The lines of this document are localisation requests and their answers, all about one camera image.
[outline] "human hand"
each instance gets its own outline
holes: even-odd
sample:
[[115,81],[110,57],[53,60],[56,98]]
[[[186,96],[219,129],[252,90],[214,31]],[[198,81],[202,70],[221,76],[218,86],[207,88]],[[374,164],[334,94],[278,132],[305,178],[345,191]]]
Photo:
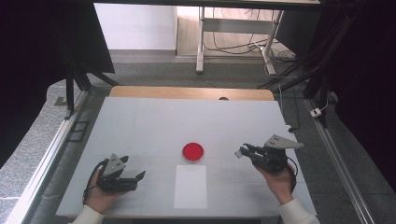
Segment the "human hand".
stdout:
[[95,172],[90,183],[90,190],[85,202],[91,209],[103,214],[124,192],[104,192],[96,186],[96,180],[99,176],[99,170]]
[[280,205],[293,200],[293,197],[291,196],[291,175],[286,168],[281,172],[270,174],[258,166],[254,167],[267,180],[268,187],[274,193]]

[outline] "red disc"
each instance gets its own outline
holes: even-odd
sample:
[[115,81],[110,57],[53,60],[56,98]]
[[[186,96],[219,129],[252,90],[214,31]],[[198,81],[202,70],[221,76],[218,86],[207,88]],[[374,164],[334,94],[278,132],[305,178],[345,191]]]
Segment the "red disc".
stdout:
[[183,147],[183,156],[187,161],[198,161],[204,156],[204,148],[198,143],[188,143]]

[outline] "white wall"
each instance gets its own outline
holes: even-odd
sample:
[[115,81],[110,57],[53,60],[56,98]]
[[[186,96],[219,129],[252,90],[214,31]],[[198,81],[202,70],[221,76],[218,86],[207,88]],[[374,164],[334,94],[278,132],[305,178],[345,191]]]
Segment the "white wall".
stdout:
[[94,5],[109,49],[176,49],[176,7]]

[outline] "person's arm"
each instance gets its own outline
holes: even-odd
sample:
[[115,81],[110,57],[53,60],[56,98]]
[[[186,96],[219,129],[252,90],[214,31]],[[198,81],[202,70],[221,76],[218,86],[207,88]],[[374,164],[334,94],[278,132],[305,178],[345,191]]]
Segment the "person's arm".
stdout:
[[256,169],[267,180],[269,189],[274,193],[280,206],[277,208],[284,224],[319,224],[318,219],[305,211],[297,199],[291,195],[291,175],[287,169],[276,174],[269,174],[263,169]]
[[79,213],[78,217],[72,224],[101,224],[105,217],[105,211],[113,204],[121,195],[127,193],[116,192],[109,193],[102,191],[96,186],[96,179],[99,175],[99,170],[96,171],[90,183],[90,190],[88,192],[87,201]]

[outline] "white sleeve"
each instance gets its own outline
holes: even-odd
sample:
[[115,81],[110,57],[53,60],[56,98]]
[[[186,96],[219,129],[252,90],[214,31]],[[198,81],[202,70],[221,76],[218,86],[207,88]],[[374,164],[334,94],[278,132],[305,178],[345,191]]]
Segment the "white sleeve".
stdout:
[[84,205],[78,217],[71,224],[101,224],[105,215],[102,215],[91,209],[88,205]]
[[297,199],[277,208],[285,224],[319,224],[319,220],[305,211]]

